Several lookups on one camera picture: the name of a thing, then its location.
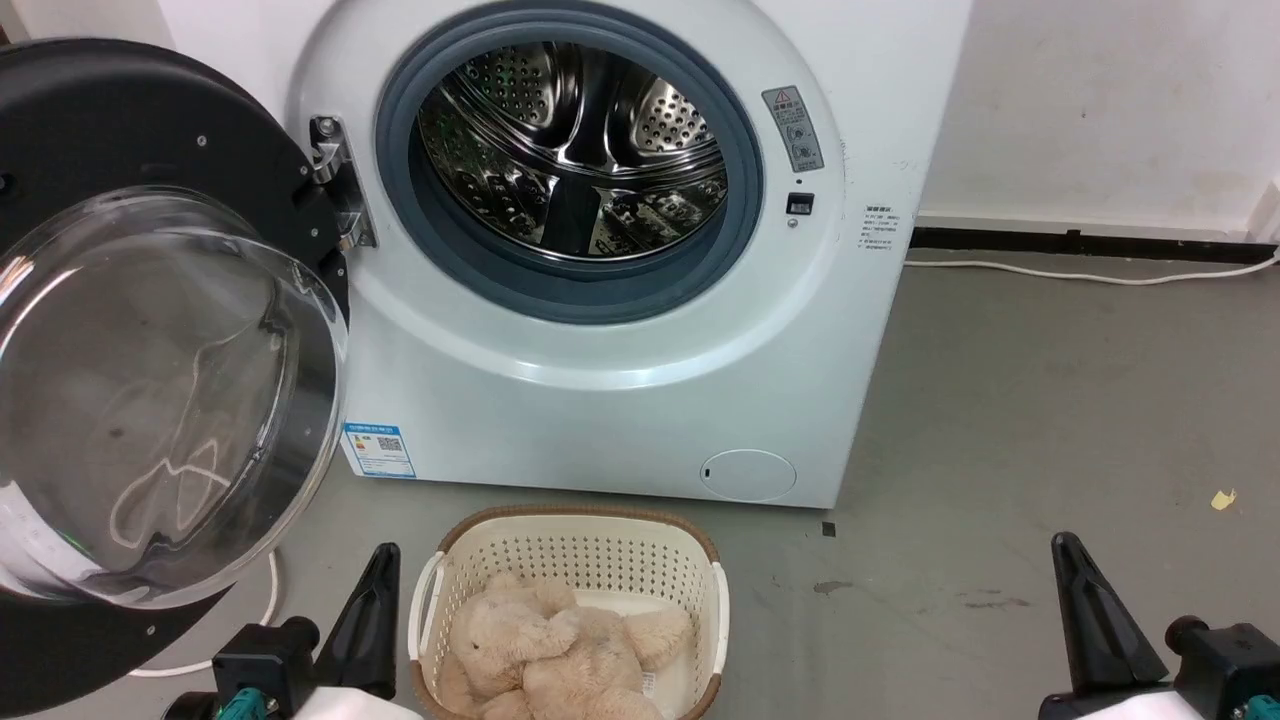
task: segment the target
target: black baseboard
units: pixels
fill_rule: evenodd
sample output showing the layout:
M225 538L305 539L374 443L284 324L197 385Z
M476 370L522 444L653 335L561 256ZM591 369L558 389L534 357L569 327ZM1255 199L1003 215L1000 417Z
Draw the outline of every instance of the black baseboard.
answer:
M915 228L911 247L934 250L1001 250L1006 252L1047 252L1051 255L1098 255L1146 260L1185 260L1253 265L1271 258L1274 245L1248 242L1202 242L1101 237L1070 231L1062 234L1037 232L960 231Z

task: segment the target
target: beige plush toy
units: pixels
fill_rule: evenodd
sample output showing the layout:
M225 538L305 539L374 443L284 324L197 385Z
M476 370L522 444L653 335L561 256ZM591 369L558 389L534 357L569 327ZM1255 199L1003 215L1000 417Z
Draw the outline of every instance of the beige plush toy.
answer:
M526 662L563 655L579 635L573 591L563 582L521 583L502 573L453 616L440 666L445 710L484 720L530 717L521 675Z
M663 720L641 693L643 671L664 667L692 634L678 607L623 618L579 607L577 641L559 657L525 666L524 691L534 720Z

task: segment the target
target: brown basket rim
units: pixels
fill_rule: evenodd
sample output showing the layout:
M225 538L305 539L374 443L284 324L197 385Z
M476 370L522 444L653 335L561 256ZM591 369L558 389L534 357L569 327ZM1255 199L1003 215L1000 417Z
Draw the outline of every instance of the brown basket rim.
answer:
M419 702L422 703L426 710L435 716L436 720L476 720L475 717L467 715L458 715L456 712L449 712L443 705L436 702L435 696L426 687L426 679L422 678L422 664L417 660L410 661L410 674L413 675L413 694L417 696ZM716 673L712 675L710 680L707 683L707 689L703 691L703 697L698 698L689 712L680 716L680 720L699 720L707 711L710 710L713 702L716 702L716 696L719 694L721 688L721 674Z
M444 539L440 541L438 550L447 555L463 533L481 523L499 520L503 518L518 518L524 515L589 515L596 518L621 518L625 520L649 520L652 523L662 523L664 525L685 530L692 536L692 538L698 541L698 544L703 547L703 552L707 553L707 559L712 562L719 562L719 552L717 552L716 543L712 542L712 538L698 528L698 525L690 523L685 518L671 512L639 510L634 507L621 507L617 505L504 505L499 507L490 507L488 510L481 510L480 512L476 512L454 525L453 529L444 536Z

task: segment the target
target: blue and white sticker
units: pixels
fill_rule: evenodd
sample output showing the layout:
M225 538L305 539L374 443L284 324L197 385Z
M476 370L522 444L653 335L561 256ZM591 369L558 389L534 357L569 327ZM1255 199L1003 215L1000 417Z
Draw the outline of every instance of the blue and white sticker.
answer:
M347 443L360 471L378 478L416 478L404 437L396 425L347 423Z

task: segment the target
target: gray floor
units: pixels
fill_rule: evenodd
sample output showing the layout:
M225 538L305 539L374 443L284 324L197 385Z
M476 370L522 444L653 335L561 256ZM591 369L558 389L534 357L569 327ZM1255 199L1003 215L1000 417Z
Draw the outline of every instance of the gray floor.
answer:
M1032 717L1069 684L1047 551L1065 528L1153 639L1187 612L1280 637L1277 307L1277 272L1121 288L908 270L837 510L636 501L687 515L723 555L733 635L710 717ZM549 498L357 479L338 460L283 546L283 612L326 629L376 543L401 544L408 588L466 514ZM266 587L259 568L160 662L207 659ZM37 717L159 717L210 687L125 680Z

